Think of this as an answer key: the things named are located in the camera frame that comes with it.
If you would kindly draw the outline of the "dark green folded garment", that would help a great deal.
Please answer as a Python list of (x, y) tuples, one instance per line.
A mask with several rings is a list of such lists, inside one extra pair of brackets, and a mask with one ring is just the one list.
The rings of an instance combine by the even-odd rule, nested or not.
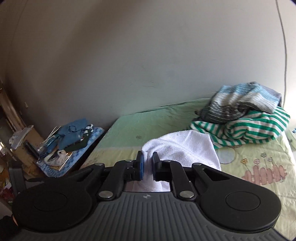
[(86, 136), (82, 140), (65, 147), (64, 151), (69, 153), (69, 152), (77, 151), (79, 149), (83, 149), (87, 146), (89, 139), (90, 139), (90, 136)]

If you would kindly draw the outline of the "blue folded cloth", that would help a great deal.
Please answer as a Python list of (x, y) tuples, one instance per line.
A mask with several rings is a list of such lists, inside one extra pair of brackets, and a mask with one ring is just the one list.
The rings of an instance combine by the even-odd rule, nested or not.
[(88, 121), (85, 118), (62, 126), (58, 130), (58, 150), (63, 150), (65, 147), (81, 140), (86, 126), (88, 126)]

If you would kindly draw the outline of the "green white striped garment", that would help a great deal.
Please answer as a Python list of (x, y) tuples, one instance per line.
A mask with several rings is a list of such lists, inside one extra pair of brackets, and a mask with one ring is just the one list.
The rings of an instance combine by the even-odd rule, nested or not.
[(251, 110), (247, 115), (225, 124), (195, 120), (190, 128), (208, 134), (214, 148), (221, 149), (270, 142), (286, 130), (289, 122), (290, 115), (278, 106), (272, 114)]

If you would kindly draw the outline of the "white small garment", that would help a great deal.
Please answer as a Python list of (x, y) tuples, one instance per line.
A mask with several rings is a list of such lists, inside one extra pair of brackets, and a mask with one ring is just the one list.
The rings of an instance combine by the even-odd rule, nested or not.
[(67, 153), (64, 150), (56, 150), (48, 154), (44, 158), (44, 162), (49, 166), (58, 167), (63, 165), (67, 158)]

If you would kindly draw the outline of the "green yellow cartoon bedsheet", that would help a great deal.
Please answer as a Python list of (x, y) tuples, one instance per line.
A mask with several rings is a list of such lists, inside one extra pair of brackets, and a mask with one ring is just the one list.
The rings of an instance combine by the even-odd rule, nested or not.
[[(150, 111), (120, 117), (82, 164), (113, 166), (135, 159), (141, 147), (153, 138), (184, 131), (207, 99), (162, 106)], [(217, 150), (221, 169), (273, 191), (281, 201), (281, 214), (275, 229), (289, 240), (295, 238), (295, 159), (287, 136), (282, 133), (266, 144), (248, 144)]]

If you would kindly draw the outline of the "blue grey striped garment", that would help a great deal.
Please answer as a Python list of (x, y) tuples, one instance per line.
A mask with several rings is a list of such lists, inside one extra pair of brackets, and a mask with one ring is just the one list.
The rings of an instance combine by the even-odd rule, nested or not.
[(198, 119), (224, 124), (245, 116), (250, 110), (274, 113), (281, 106), (282, 95), (257, 82), (222, 86), (200, 110)]

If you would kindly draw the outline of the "white t-shirt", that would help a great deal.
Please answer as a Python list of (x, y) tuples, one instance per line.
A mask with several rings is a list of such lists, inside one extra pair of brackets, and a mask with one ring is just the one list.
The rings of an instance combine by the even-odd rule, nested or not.
[(169, 133), (145, 143), (141, 149), (144, 157), (144, 177), (141, 181), (128, 182), (128, 192), (168, 192), (170, 185), (166, 181), (154, 181), (152, 175), (152, 154), (156, 152), (160, 160), (171, 160), (191, 167), (201, 163), (221, 170), (218, 156), (210, 136), (194, 130)]

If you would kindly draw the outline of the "blue checkered towel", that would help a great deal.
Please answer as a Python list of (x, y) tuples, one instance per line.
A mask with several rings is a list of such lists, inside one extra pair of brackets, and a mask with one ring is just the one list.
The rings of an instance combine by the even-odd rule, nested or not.
[(99, 140), (103, 137), (104, 129), (95, 127), (93, 133), (90, 136), (90, 139), (88, 140), (87, 146), (79, 149), (75, 152), (73, 152), (69, 159), (60, 167), (60, 168), (52, 168), (49, 165), (45, 164), (44, 161), (41, 161), (37, 163), (37, 166), (44, 172), (44, 174), (47, 177), (62, 177), (64, 176), (71, 168), (73, 168), (84, 154), (86, 154), (88, 151), (91, 152), (91, 147), (95, 147)]

